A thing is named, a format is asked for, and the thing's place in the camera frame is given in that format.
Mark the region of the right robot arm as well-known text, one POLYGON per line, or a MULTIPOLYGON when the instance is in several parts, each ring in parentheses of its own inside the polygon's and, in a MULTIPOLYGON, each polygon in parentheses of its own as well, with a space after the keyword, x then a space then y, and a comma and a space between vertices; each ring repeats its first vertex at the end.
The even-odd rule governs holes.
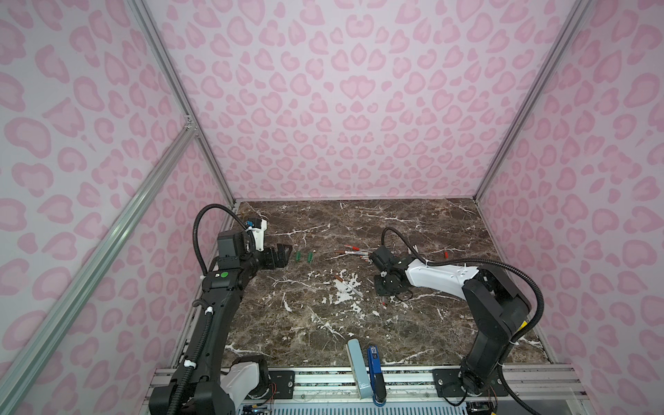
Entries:
POLYGON ((517 340, 538 323, 544 311, 539 286, 523 271, 491 259, 434 263, 415 254, 399 258, 381 246, 368 259, 376 267, 375 290, 381 297, 411 294, 428 288, 462 299, 475 321, 477 334, 456 377, 445 386, 479 395, 505 363, 517 340))

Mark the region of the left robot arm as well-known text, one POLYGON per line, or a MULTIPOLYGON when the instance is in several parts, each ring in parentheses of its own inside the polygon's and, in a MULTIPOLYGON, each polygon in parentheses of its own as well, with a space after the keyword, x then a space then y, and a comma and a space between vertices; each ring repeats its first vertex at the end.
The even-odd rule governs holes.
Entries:
POLYGON ((224 372, 223 351, 245 288, 259 271, 287 267, 293 247, 259 249, 247 231, 220 233, 217 247, 218 268, 205 274, 192 304, 201 314, 190 345, 169 384, 153 390, 151 414, 235 414, 247 396, 263 399, 269 390, 264 357, 241 358, 224 372))

